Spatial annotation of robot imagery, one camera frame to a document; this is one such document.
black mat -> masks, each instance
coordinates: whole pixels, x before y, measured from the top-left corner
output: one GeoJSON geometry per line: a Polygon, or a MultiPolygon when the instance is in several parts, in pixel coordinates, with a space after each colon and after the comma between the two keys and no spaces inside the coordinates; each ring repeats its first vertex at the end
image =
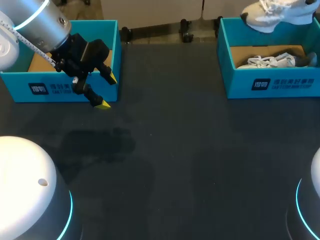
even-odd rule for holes
{"type": "Polygon", "coordinates": [[[0,84],[0,135],[48,151],[84,240],[286,240],[287,203],[320,147],[320,101],[227,100],[215,44],[123,52],[109,111],[15,104],[0,84]]]}

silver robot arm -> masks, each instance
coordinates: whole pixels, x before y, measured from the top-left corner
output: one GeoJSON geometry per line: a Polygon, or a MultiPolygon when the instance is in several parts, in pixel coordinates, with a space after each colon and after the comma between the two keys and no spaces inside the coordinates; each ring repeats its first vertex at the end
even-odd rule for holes
{"type": "Polygon", "coordinates": [[[70,21],[50,0],[1,0],[0,71],[17,60],[20,40],[57,72],[73,77],[74,92],[84,94],[93,107],[109,108],[86,79],[97,68],[110,85],[117,83],[111,68],[104,65],[110,50],[100,39],[87,42],[78,33],[71,35],[71,29],[70,21]]]}

shoe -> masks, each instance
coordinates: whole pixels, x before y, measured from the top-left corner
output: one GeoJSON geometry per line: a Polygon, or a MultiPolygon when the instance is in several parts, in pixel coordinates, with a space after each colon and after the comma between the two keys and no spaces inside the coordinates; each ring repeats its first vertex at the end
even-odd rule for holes
{"type": "Polygon", "coordinates": [[[317,63],[318,58],[315,52],[311,52],[305,57],[296,57],[290,55],[289,53],[283,53],[277,57],[251,57],[248,59],[248,64],[240,66],[237,69],[316,67],[317,63]]]}
{"type": "Polygon", "coordinates": [[[249,27],[272,33],[280,22],[311,24],[320,0],[260,0],[247,6],[240,15],[249,27]]]}

blue cardboard box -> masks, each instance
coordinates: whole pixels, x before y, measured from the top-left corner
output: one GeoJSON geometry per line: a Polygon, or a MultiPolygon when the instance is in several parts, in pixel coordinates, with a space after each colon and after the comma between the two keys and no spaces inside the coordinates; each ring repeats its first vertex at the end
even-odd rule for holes
{"type": "Polygon", "coordinates": [[[229,99],[320,96],[318,66],[237,69],[234,59],[239,56],[235,56],[237,51],[232,51],[232,48],[250,46],[300,46],[303,54],[315,52],[319,63],[320,25],[315,18],[308,25],[281,22],[270,34],[251,29],[240,18],[223,18],[220,22],[217,55],[229,99]]]}
{"type": "MultiPolygon", "coordinates": [[[[76,20],[71,21],[71,34],[79,33],[86,41],[102,39],[112,54],[110,67],[118,84],[109,85],[100,76],[99,71],[92,72],[87,83],[103,97],[106,102],[115,102],[118,98],[118,86],[121,67],[121,40],[116,20],[76,20]]],[[[83,95],[73,93],[72,77],[64,72],[44,71],[28,72],[34,58],[34,52],[23,43],[19,43],[20,53],[17,62],[8,71],[0,73],[13,100],[17,103],[39,102],[88,102],[83,95]]]]}

glowing blue ring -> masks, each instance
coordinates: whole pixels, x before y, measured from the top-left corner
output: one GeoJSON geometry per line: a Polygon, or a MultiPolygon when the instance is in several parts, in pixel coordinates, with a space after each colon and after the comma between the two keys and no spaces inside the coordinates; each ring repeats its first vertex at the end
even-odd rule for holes
{"type": "Polygon", "coordinates": [[[68,221],[66,222],[66,225],[65,225],[63,231],[61,232],[60,236],[59,236],[56,240],[61,240],[61,239],[62,239],[62,237],[63,237],[64,234],[66,233],[67,228],[69,227],[69,224],[70,224],[70,220],[71,220],[72,210],[73,210],[74,204],[73,204],[73,202],[72,202],[71,192],[69,191],[69,193],[70,193],[70,200],[71,200],[71,207],[70,207],[69,219],[68,219],[68,221]]]}
{"type": "Polygon", "coordinates": [[[306,229],[308,229],[308,231],[312,234],[312,236],[315,237],[315,239],[320,240],[320,238],[318,238],[317,235],[310,229],[310,227],[308,226],[308,224],[306,223],[306,221],[304,220],[304,218],[302,217],[302,214],[300,212],[300,208],[299,208],[299,204],[298,204],[298,190],[299,190],[299,186],[300,186],[301,180],[302,179],[300,179],[298,187],[296,188],[296,193],[295,193],[296,208],[298,209],[298,213],[299,213],[300,218],[301,218],[303,224],[305,225],[306,229]]]}
{"type": "Polygon", "coordinates": [[[33,19],[35,19],[43,11],[43,9],[45,9],[45,7],[48,5],[48,3],[49,3],[49,0],[44,0],[44,2],[42,3],[41,7],[39,7],[39,9],[37,11],[35,11],[35,13],[31,15],[31,17],[29,17],[27,20],[25,20],[20,25],[14,27],[13,29],[17,31],[17,30],[22,29],[23,27],[25,27],[33,19]]]}

